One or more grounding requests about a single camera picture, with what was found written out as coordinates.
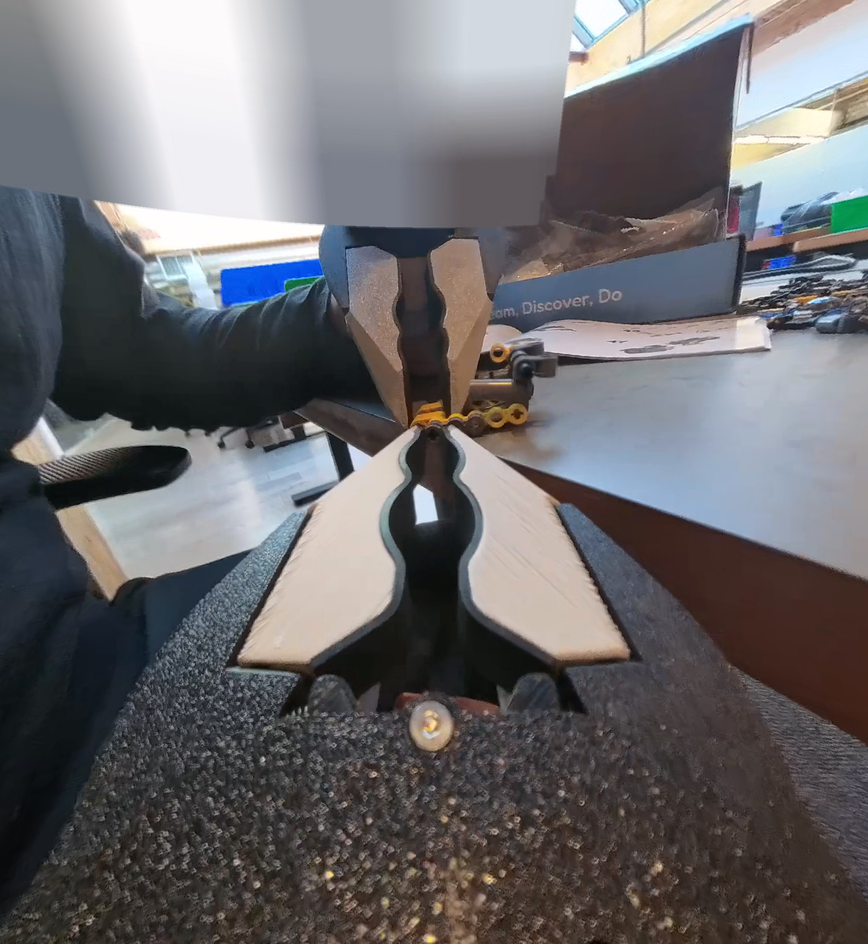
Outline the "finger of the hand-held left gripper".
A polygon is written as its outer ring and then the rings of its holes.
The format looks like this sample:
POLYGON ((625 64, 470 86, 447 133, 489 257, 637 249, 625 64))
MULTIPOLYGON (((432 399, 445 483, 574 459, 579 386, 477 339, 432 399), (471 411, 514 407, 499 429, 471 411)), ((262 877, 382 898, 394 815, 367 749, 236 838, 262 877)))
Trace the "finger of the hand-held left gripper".
POLYGON ((429 254, 428 274, 442 307, 447 409, 462 413, 492 313, 479 243, 457 238, 444 242, 429 254))
POLYGON ((396 258, 371 245, 346 250, 346 324, 383 403, 401 427, 411 423, 405 391, 397 306, 401 280, 396 258))

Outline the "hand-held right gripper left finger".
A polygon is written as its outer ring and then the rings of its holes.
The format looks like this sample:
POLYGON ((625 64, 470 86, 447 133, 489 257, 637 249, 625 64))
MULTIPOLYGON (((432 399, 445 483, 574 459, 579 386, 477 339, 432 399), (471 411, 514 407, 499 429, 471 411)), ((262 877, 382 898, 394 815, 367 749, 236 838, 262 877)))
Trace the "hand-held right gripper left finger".
POLYGON ((312 506, 236 667, 334 675, 362 694, 404 657, 405 562, 390 515, 411 485, 407 455, 419 435, 403 432, 312 506))

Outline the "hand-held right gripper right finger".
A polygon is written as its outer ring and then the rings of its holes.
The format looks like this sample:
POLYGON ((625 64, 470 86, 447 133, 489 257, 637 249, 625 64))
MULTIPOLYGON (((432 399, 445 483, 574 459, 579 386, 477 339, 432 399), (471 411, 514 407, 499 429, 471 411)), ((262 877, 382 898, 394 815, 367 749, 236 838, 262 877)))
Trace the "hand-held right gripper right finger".
POLYGON ((523 676, 622 664, 631 645, 557 500, 463 432, 445 431, 471 535, 459 561, 463 651, 511 691, 523 676))

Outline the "yellow grey toy brick assembly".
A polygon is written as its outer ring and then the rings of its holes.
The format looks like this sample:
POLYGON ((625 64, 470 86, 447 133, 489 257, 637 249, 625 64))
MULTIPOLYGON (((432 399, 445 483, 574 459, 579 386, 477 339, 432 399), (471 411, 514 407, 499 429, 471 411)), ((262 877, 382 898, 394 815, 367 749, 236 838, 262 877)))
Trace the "yellow grey toy brick assembly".
POLYGON ((492 344, 480 354, 464 408, 450 412, 436 400, 418 407, 411 425, 417 428, 455 427, 472 438, 505 427, 522 426, 536 378, 550 379, 558 371, 558 355, 542 340, 519 337, 492 344))

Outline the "pile of toy parts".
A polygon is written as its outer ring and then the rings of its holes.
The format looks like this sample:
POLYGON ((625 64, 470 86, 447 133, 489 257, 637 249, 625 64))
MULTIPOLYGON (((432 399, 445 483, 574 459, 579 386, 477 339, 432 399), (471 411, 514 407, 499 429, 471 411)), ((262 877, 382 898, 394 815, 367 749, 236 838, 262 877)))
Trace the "pile of toy parts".
POLYGON ((758 316, 770 330, 868 333, 868 268, 850 279, 794 277, 765 295, 742 302, 737 313, 758 316))

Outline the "person's left forearm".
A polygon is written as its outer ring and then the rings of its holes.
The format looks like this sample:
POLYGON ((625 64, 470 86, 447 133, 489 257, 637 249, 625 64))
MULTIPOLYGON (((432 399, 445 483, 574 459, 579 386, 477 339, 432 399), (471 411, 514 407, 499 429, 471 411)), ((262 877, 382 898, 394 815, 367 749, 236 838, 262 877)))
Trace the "person's left forearm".
POLYGON ((245 427, 312 399, 362 398, 369 372, 326 281, 221 310, 153 289, 91 201, 58 196, 61 348, 50 398, 137 430, 245 427))

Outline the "black desk leg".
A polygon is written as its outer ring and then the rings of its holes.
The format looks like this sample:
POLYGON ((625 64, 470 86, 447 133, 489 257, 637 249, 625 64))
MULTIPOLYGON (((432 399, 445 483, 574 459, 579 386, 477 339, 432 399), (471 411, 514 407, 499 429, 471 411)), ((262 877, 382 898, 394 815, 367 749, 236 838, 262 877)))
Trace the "black desk leg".
POLYGON ((326 493, 335 488, 337 484, 340 484, 354 471, 353 461, 348 444, 329 431, 325 431, 324 435, 329 446, 331 458, 335 467, 336 477, 331 481, 310 486, 302 491, 294 493, 291 496, 291 501, 293 506, 296 508, 304 507, 311 502, 320 500, 326 493))

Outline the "blue plastic bin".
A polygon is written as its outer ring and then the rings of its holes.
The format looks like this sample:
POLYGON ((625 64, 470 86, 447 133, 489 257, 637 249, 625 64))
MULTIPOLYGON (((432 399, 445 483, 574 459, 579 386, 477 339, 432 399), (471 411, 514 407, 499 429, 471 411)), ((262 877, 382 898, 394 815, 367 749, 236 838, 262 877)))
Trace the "blue plastic bin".
POLYGON ((322 276, 317 259, 224 268, 220 273, 220 298, 223 306, 261 301, 284 294, 286 279, 322 276))

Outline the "plastic bag of toy parts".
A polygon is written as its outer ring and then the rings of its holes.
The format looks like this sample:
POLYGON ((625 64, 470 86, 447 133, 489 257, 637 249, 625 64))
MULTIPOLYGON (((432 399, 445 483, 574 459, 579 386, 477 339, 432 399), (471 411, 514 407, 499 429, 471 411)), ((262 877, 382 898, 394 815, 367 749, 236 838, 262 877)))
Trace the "plastic bag of toy parts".
POLYGON ((544 209, 531 228, 507 230, 500 284, 550 277, 718 242, 724 237, 727 191, 712 188, 669 213, 651 218, 571 214, 544 209))

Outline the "dark blue cardboard box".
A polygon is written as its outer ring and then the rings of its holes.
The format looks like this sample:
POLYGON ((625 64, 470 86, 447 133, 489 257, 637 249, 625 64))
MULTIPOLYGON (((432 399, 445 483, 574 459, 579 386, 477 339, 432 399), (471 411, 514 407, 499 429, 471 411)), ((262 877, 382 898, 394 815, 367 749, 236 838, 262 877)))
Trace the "dark blue cardboard box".
MULTIPOLYGON (((754 24, 733 20, 571 92, 546 207, 651 218, 730 191, 737 98, 754 24)), ((734 310, 745 239, 500 284, 491 321, 520 330, 562 319, 646 324, 734 310)))

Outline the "open instruction booklet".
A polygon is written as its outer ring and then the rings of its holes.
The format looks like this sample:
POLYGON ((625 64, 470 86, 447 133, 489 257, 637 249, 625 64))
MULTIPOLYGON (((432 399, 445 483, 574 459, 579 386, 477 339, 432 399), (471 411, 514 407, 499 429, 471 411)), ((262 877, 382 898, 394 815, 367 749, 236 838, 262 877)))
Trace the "open instruction booklet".
POLYGON ((540 341, 560 358, 594 361, 659 360, 690 356, 766 352, 771 335, 757 315, 716 316, 654 324, 611 324, 564 320, 520 330, 492 324, 482 354, 518 342, 540 341))

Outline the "wooden background table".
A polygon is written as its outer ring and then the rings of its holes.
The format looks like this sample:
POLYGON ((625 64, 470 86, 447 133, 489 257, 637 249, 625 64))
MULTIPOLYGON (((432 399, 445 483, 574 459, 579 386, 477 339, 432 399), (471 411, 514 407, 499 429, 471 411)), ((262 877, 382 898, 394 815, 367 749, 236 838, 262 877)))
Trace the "wooden background table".
POLYGON ((747 242, 746 250, 750 253, 783 247, 791 252, 812 252, 864 242, 868 242, 868 228, 842 232, 818 228, 757 238, 747 242))

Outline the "black bag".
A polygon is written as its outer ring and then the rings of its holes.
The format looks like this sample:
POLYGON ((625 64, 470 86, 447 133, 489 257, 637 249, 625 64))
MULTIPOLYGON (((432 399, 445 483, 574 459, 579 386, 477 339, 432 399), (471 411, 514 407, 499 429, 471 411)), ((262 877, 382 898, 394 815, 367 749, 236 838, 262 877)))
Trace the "black bag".
POLYGON ((833 203, 839 195, 839 192, 828 192, 785 207, 781 214, 781 234, 829 228, 833 203))

